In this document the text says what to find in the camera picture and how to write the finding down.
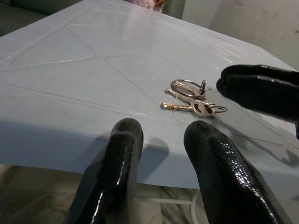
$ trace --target key blade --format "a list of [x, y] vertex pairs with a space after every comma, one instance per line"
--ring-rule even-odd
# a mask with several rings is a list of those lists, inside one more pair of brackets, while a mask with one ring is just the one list
[[178, 106], [175, 106], [174, 104], [167, 104], [167, 103], [161, 103], [161, 108], [165, 110], [174, 110], [174, 111], [179, 110]]
[[170, 90], [170, 89], [166, 89], [166, 90], [165, 90], [165, 93], [171, 95], [171, 96], [174, 97], [174, 98], [177, 98], [177, 99], [179, 99], [179, 100], [182, 100], [183, 102], [188, 103], [188, 104], [190, 104], [191, 101], [192, 101], [191, 98], [185, 97], [185, 96], [183, 96], [183, 95], [181, 95], [181, 94], [179, 94], [179, 93], [177, 93], [177, 92], [175, 92], [175, 91], [173, 91], [173, 90]]

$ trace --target wall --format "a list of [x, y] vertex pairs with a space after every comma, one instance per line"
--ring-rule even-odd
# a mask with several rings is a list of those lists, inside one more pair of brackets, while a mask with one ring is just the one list
[[299, 0], [222, 0], [209, 28], [299, 69]]
[[221, 0], [186, 0], [182, 20], [208, 28]]

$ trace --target floor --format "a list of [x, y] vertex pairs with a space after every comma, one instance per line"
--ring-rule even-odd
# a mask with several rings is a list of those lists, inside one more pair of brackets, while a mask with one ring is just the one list
[[[60, 224], [75, 196], [81, 174], [0, 165], [0, 220], [2, 224]], [[193, 190], [137, 184], [135, 212], [138, 224], [192, 224], [189, 205], [144, 201], [142, 197], [190, 200]], [[299, 224], [299, 202], [280, 200], [294, 224]], [[207, 218], [199, 195], [199, 224]]]

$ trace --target light blue table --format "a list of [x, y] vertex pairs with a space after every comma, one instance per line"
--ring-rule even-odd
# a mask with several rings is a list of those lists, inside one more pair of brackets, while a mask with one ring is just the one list
[[198, 118], [163, 111], [173, 79], [207, 80], [205, 119], [230, 136], [278, 197], [299, 196], [294, 125], [241, 108], [215, 83], [232, 64], [291, 69], [263, 49], [121, 0], [84, 0], [0, 37], [0, 164], [84, 172], [125, 117], [144, 130], [138, 181], [198, 188], [183, 135]]

